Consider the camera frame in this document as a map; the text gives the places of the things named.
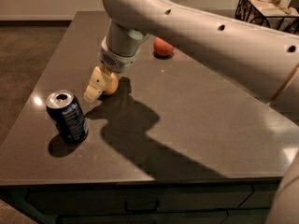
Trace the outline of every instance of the soda can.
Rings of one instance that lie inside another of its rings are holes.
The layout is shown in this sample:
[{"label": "soda can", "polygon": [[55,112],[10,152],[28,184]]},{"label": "soda can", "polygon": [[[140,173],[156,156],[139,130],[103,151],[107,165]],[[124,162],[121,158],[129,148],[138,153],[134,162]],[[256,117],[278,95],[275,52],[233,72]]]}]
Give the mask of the soda can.
[{"label": "soda can", "polygon": [[67,90],[49,95],[46,101],[47,112],[61,137],[67,143],[78,143],[88,134],[88,126],[77,97]]}]

